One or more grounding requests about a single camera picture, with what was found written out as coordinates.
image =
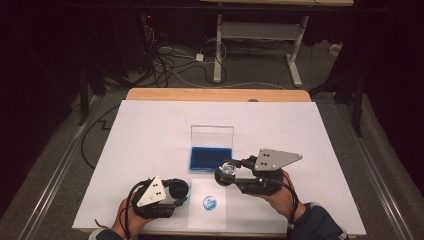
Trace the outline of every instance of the wire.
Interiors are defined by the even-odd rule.
[[[224,57],[221,58],[221,61],[224,60],[225,57],[227,56],[227,48],[225,47],[224,43],[222,43],[221,41],[218,41],[216,38],[212,38],[212,39],[209,39],[208,41],[206,41],[205,44],[203,45],[203,47],[206,47],[206,44],[213,42],[213,41],[220,43],[221,46],[224,47]]]
[[[85,132],[85,134],[84,134],[84,137],[82,138],[82,140],[81,140],[81,155],[82,155],[82,158],[84,159],[84,162],[91,168],[91,169],[95,169],[96,167],[94,166],[94,165],[92,165],[89,161],[88,161],[88,159],[87,159],[87,156],[85,155],[85,152],[84,152],[84,142],[85,142],[85,139],[87,138],[87,135],[88,135],[88,133],[91,131],[91,129],[94,127],[94,125],[96,125],[96,123],[99,123],[99,122],[101,122],[101,119],[103,118],[103,117],[105,117],[107,114],[109,114],[110,112],[112,112],[114,109],[116,109],[116,108],[118,108],[120,106],[120,104],[118,104],[118,105],[116,105],[116,106],[114,106],[114,107],[112,107],[111,109],[109,109],[108,111],[106,111],[102,116],[100,116],[93,124],[91,124],[91,126],[88,128],[88,130]]]

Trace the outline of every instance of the white table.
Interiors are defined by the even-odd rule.
[[[219,91],[222,90],[194,92],[204,97],[208,92]],[[240,91],[239,95],[244,97],[243,90]],[[284,90],[256,91],[264,95],[284,93]],[[321,203],[349,234],[365,234],[315,103],[222,102],[222,99],[221,102],[123,101],[73,228],[91,231],[97,228],[94,219],[111,226],[120,201],[132,186],[147,178],[180,178],[189,185],[194,179],[213,179],[210,174],[188,171],[191,125],[234,126],[235,159],[257,155],[260,148],[301,153],[302,160],[284,168],[290,173],[300,200]],[[239,177],[251,176],[247,169],[238,174],[241,174]],[[193,203],[189,200],[175,210],[172,218],[155,220],[143,232],[220,236],[285,234],[286,219],[262,199],[243,195],[233,185],[223,188],[216,184],[211,187],[214,191],[212,188],[225,191],[226,217],[220,219],[223,225],[219,229],[191,228],[189,212]]]
[[[283,4],[283,5],[306,5],[344,7],[352,6],[353,0],[202,0],[206,2],[242,3],[242,4]],[[269,39],[269,40],[293,40],[293,51],[286,55],[287,66],[290,70],[293,83],[296,87],[302,86],[302,80],[296,67],[296,57],[302,43],[303,34],[306,30],[308,16],[303,16],[299,24],[275,24],[275,23],[252,23],[252,22],[224,22],[222,14],[218,14],[216,53],[213,81],[221,82],[222,70],[222,39]]]

